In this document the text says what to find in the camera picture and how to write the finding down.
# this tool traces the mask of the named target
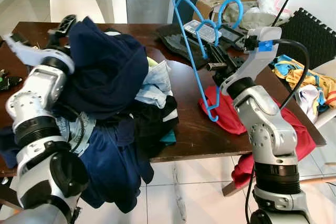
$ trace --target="dark wood tabletop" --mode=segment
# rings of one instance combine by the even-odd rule
[[[99,24],[102,30],[113,27],[122,33],[134,36],[146,46],[149,57],[160,62],[166,60],[172,68],[170,73],[172,91],[178,103],[180,123],[176,126],[176,144],[166,147],[153,162],[164,162],[182,159],[205,158],[215,156],[233,156],[251,152],[247,134],[234,135],[224,131],[216,123],[210,121],[199,108],[197,102],[201,97],[193,70],[183,58],[171,53],[159,40],[155,30],[162,24]],[[47,43],[47,30],[57,27],[56,23],[20,22],[14,29],[27,38],[32,46],[44,47]],[[229,50],[229,54],[242,54]],[[6,43],[0,48],[0,68],[9,71],[12,76],[27,76],[26,67],[10,51]],[[198,71],[203,88],[213,86],[212,73],[205,69]],[[288,95],[288,91],[278,78],[267,67],[257,77],[256,83],[264,86],[267,92],[280,103]],[[0,92],[0,127],[12,124],[12,119],[5,111],[5,102],[9,96],[20,89],[17,86],[8,92]],[[295,101],[290,101],[287,107],[305,125],[318,146],[325,140],[298,107]],[[11,175],[15,169],[7,169],[0,158],[0,172],[3,176]]]

